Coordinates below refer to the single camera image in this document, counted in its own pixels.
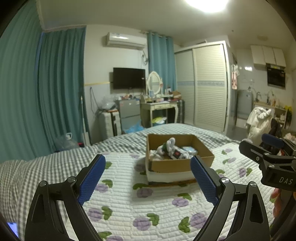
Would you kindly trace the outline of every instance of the small cardboard box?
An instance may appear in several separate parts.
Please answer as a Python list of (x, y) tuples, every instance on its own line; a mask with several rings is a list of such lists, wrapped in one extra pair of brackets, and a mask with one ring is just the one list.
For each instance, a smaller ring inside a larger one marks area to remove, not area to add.
[(191, 146), (198, 151), (198, 155), (202, 157), (203, 161), (208, 167), (211, 167), (214, 154), (195, 136), (195, 135), (147, 135), (146, 146), (146, 166), (148, 171), (158, 173), (174, 173), (174, 172), (188, 172), (191, 171), (190, 159), (173, 160), (169, 157), (166, 160), (153, 161), (149, 159), (150, 150), (156, 150), (160, 145), (167, 142), (174, 137), (175, 145), (178, 147)]

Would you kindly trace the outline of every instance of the table leg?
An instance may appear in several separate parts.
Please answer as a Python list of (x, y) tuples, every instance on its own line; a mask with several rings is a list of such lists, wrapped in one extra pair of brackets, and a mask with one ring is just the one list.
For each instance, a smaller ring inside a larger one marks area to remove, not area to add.
[(152, 110), (150, 109), (150, 124), (151, 124), (151, 127), (153, 127), (152, 125)]
[(177, 123), (177, 119), (178, 119), (178, 106), (175, 105), (175, 123)]

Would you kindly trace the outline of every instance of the white clothing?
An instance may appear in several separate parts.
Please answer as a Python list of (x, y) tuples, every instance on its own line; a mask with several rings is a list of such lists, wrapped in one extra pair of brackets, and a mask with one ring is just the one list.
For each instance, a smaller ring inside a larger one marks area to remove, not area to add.
[(265, 110), (262, 107), (256, 107), (252, 110), (247, 120), (246, 126), (249, 130), (248, 139), (254, 145), (260, 145), (261, 136), (271, 130), (271, 110)]

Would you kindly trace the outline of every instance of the purple flower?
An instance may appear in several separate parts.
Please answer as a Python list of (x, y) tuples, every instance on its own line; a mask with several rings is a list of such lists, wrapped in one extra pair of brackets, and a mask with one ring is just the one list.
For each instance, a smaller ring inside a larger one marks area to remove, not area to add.
[(133, 221), (133, 226), (140, 231), (146, 231), (150, 228), (151, 222), (149, 221), (148, 218), (140, 217), (140, 218), (136, 218)]
[(106, 239), (106, 241), (123, 241), (123, 238), (120, 236), (110, 236)]
[(232, 162), (234, 162), (236, 160), (236, 158), (235, 157), (232, 157), (232, 158), (230, 158), (229, 160), (228, 160), (228, 163), (232, 163)]
[(130, 154), (130, 156), (131, 156), (132, 158), (135, 158), (135, 159), (137, 159), (137, 158), (140, 157), (140, 155), (137, 155), (137, 154)]
[(247, 174), (247, 171), (245, 168), (241, 168), (239, 170), (239, 177), (244, 177)]
[(175, 207), (186, 207), (189, 202), (187, 199), (185, 198), (182, 198), (182, 197), (176, 197), (173, 201), (172, 201), (172, 204), (175, 206)]
[(224, 239), (226, 239), (226, 236), (221, 236), (221, 237), (218, 238), (217, 241), (223, 241)]
[(224, 151), (225, 151), (226, 153), (229, 153), (229, 152), (232, 152), (232, 149), (226, 148)]
[(143, 172), (146, 170), (145, 164), (137, 164), (135, 165), (135, 170), (137, 172)]
[(150, 197), (153, 190), (150, 188), (140, 188), (137, 190), (137, 197)]
[(90, 220), (97, 222), (102, 219), (103, 213), (100, 209), (96, 208), (90, 208), (89, 211), (87, 212), (87, 215)]
[(191, 217), (190, 225), (196, 229), (201, 229), (206, 221), (207, 217), (203, 213), (197, 213)]
[(106, 184), (98, 184), (95, 189), (100, 193), (104, 193), (108, 191), (108, 186)]

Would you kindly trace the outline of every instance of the curtain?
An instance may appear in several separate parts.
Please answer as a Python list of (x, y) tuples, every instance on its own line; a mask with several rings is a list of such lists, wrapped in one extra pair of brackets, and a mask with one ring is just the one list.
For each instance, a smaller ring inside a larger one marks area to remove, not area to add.
[(38, 70), (38, 97), (47, 141), (71, 132), (83, 142), (81, 96), (85, 28), (43, 33)]
[(174, 42), (171, 37), (148, 33), (149, 72), (155, 71), (163, 79), (163, 88), (176, 89)]
[(34, 72), (41, 32), (35, 1), (30, 0), (0, 38), (0, 162), (50, 153)]

